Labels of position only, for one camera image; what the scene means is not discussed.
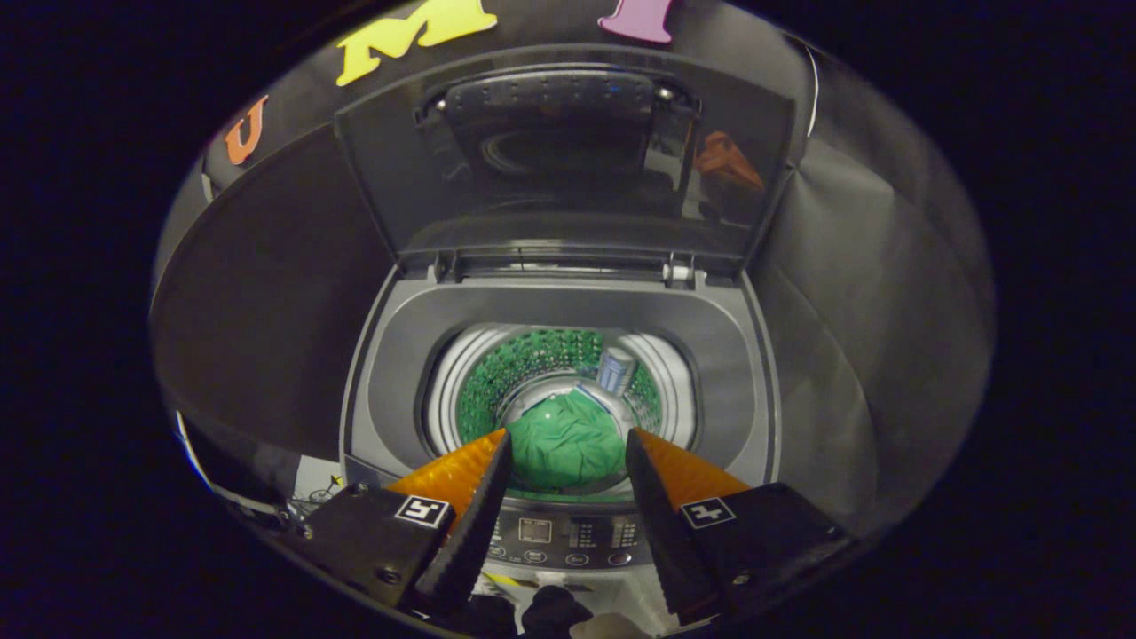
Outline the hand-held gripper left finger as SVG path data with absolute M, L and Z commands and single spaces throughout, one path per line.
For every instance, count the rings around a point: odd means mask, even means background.
M 383 611 L 452 613 L 487 558 L 512 465 L 498 429 L 389 486 L 346 486 L 289 533 L 289 551 Z

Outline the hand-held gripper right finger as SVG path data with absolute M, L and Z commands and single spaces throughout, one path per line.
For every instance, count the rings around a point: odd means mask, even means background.
M 782 482 L 747 486 L 642 429 L 626 468 L 667 611 L 740 626 L 857 557 L 857 537 Z

